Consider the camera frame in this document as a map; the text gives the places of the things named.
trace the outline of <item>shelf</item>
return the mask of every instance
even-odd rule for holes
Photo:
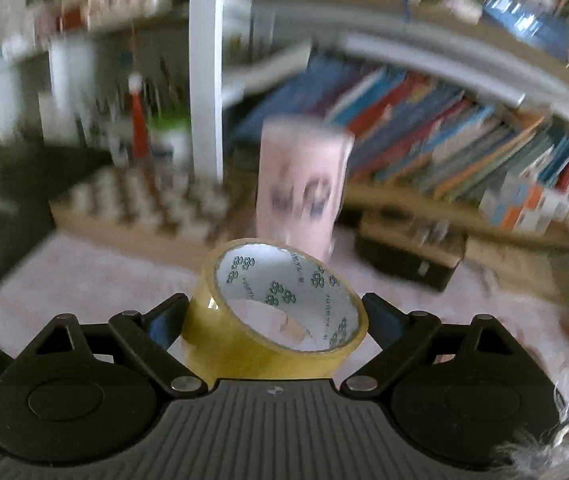
[[[160,12],[150,16],[141,16],[139,18],[127,18],[122,20],[115,20],[114,22],[102,23],[89,27],[88,30],[78,30],[68,33],[62,33],[62,38],[67,38],[75,34],[87,34],[88,36],[100,36],[103,34],[115,34],[117,32],[125,32],[132,30],[135,27],[136,31],[149,30],[153,28],[172,27],[174,25],[183,25],[189,20],[189,3],[181,4],[180,6],[169,10],[167,12]]]
[[[453,228],[480,237],[546,250],[569,251],[569,231],[562,224],[551,222],[542,236],[507,231],[492,226],[472,206],[436,201],[408,187],[348,183],[344,191],[344,206],[378,211],[395,209],[427,220],[449,221]]]
[[[430,4],[411,7],[407,18],[400,0],[251,1],[256,19],[270,16],[277,24],[271,33],[274,41],[299,38],[305,32],[328,47],[342,48],[344,43],[353,47],[353,37],[365,35],[378,43],[376,49],[385,52],[389,62],[401,62],[399,48],[420,53],[413,56],[411,67],[425,72],[433,69],[433,60],[448,59],[468,74],[451,70],[440,76],[486,91],[498,82],[501,89],[496,97],[507,91],[514,104],[525,96],[527,104],[551,106],[569,120],[569,68],[501,28],[462,22],[447,9]]]
[[[247,95],[266,92],[290,76],[304,72],[311,48],[311,41],[303,41],[254,64],[224,69],[222,108],[241,102]]]

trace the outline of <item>red object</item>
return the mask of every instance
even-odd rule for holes
[[[393,107],[399,102],[407,99],[413,92],[419,90],[420,86],[428,86],[431,88],[429,78],[420,74],[410,73],[407,78],[398,86],[386,94],[375,104],[366,108],[358,115],[347,127],[355,138],[363,136],[370,132],[386,114],[393,113]]]
[[[428,139],[442,126],[442,123],[446,119],[461,114],[469,107],[471,107],[471,103],[466,99],[456,103],[418,131],[408,134],[408,136],[405,136],[403,139],[400,139],[398,142],[390,146],[385,152],[375,157],[365,167],[356,171],[351,178],[354,180],[363,180],[372,173],[375,173],[375,171],[378,171],[380,168],[384,168],[394,160],[398,160],[400,157],[407,155],[411,150],[411,146],[417,142],[423,141],[424,139]]]
[[[557,180],[557,184],[555,184],[555,189],[558,190],[560,193],[564,194],[569,193],[569,163],[568,166],[562,170],[562,173],[560,173],[560,177]]]
[[[85,28],[82,20],[82,11],[80,7],[73,7],[63,13],[60,19],[60,29],[62,32],[71,32],[72,30],[79,30]]]
[[[133,158],[145,158],[149,155],[149,134],[144,120],[144,110],[138,92],[132,92],[133,117]]]

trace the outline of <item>white panel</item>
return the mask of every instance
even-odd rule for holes
[[[221,180],[222,0],[191,0],[189,73],[194,169]]]
[[[20,122],[40,124],[38,94],[51,89],[46,54],[0,69],[0,139],[6,139]]]

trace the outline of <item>floor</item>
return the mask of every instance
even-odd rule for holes
[[[426,310],[443,322],[468,324],[475,314],[496,316],[553,380],[569,371],[569,309],[499,291],[479,269],[462,264],[447,290],[382,275],[353,254],[353,232],[336,230],[329,267],[358,294],[375,292],[404,312]],[[66,234],[53,234],[0,286],[0,348],[15,357],[56,314],[82,323],[105,322],[123,310],[146,312],[174,293],[190,294],[196,275],[179,267],[139,260]],[[171,352],[178,358],[180,343]],[[354,373],[379,352],[367,336],[335,375]]]

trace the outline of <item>wooden shelf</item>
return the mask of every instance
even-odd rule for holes
[[[535,88],[539,81],[533,77],[533,70],[539,76],[547,78],[545,87],[539,87],[541,91],[538,94],[542,100],[548,102],[536,104],[562,104],[569,101],[568,97],[565,98],[565,95],[569,94],[569,68],[559,60],[522,43],[504,29],[485,23],[473,25],[463,22],[448,9],[437,4],[422,3],[419,6],[411,6],[410,19],[406,22],[402,0],[252,0],[252,5],[254,9],[266,6],[269,11],[282,12],[283,18],[288,12],[287,9],[299,13],[300,6],[308,6],[308,11],[304,8],[304,14],[308,15],[309,20],[313,20],[314,16],[321,16],[327,26],[342,28],[345,32],[364,31],[377,35],[378,32],[372,30],[371,26],[371,23],[375,22],[374,28],[379,30],[381,37],[395,40],[396,37],[399,39],[400,35],[404,35],[412,38],[411,42],[415,44],[420,42],[426,46],[433,43],[435,52],[442,50],[442,44],[451,52],[459,53],[460,49],[464,49],[475,58],[475,64],[485,59],[487,68],[491,66],[495,69],[499,64],[511,68],[511,74],[504,73],[505,78],[517,74],[522,67],[520,80],[514,85],[528,81],[527,84]],[[355,19],[354,16],[360,16],[361,19]],[[405,25],[400,28],[392,26],[389,22],[392,19],[401,19]],[[529,73],[525,76],[523,70],[528,70]]]
[[[544,236],[507,231],[489,224],[472,206],[439,202],[408,187],[349,183],[344,191],[344,205],[378,211],[394,209],[419,218],[446,220],[452,227],[484,238],[545,250],[569,251],[569,231],[557,222],[551,223]]]

